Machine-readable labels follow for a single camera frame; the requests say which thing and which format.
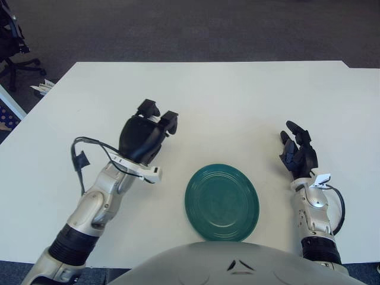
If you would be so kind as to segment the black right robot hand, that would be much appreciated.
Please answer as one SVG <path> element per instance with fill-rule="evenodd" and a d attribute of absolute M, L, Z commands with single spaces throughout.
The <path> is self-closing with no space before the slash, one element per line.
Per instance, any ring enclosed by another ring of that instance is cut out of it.
<path fill-rule="evenodd" d="M 310 178 L 312 169 L 318 168 L 318 159 L 311 146 L 309 132 L 292 121 L 287 121 L 286 126 L 294 135 L 294 140 L 286 131 L 280 132 L 283 152 L 279 158 L 294 180 Z"/>

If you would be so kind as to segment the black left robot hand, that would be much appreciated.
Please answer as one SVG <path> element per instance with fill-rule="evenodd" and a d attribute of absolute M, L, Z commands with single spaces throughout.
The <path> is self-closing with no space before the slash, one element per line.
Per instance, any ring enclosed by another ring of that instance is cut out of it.
<path fill-rule="evenodd" d="M 119 137 L 119 154 L 137 164 L 148 166 L 161 149 L 162 142 L 176 133 L 178 114 L 160 114 L 156 103 L 145 99 L 124 125 Z"/>

